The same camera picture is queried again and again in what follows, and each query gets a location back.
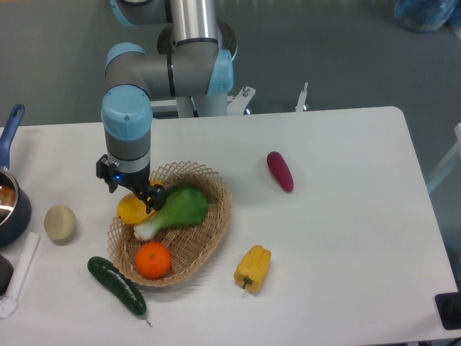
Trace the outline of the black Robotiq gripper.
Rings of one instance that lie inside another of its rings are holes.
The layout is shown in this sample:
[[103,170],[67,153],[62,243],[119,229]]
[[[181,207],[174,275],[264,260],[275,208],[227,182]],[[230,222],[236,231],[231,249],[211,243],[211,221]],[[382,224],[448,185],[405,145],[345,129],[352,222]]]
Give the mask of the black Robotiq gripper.
[[145,205],[146,213],[159,211],[166,203],[165,187],[160,184],[150,185],[149,174],[149,164],[137,172],[122,172],[106,154],[96,162],[96,176],[105,182],[109,192],[113,193],[119,186],[128,189]]

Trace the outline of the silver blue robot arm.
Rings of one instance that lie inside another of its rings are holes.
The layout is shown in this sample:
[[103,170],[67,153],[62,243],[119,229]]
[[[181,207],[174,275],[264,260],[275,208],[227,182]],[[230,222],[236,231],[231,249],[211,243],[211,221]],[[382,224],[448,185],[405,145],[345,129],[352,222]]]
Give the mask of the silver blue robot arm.
[[149,180],[151,101],[173,97],[226,99],[233,88],[232,54],[222,47],[214,1],[111,1],[116,18],[137,27],[172,26],[170,52],[150,56],[134,43],[112,47],[106,59],[101,119],[107,152],[96,175],[114,192],[122,186],[145,206],[160,210],[165,189]]

